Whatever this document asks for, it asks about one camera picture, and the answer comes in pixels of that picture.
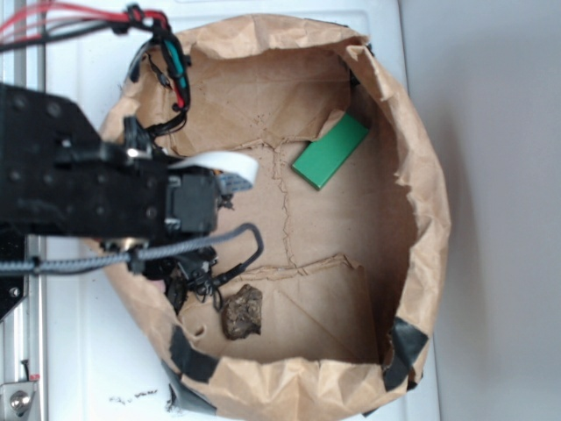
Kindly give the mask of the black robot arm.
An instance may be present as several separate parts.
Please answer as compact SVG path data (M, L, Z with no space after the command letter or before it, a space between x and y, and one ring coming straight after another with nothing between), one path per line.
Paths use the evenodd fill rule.
M1 88L1 220L26 234L164 243L213 232L220 192L179 168L133 117L125 140L100 138L70 100Z

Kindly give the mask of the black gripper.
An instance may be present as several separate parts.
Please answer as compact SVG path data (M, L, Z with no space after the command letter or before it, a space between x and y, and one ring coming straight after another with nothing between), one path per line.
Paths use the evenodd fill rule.
M172 172L167 181L165 226L168 233L210 233L217 228L220 191L208 169Z

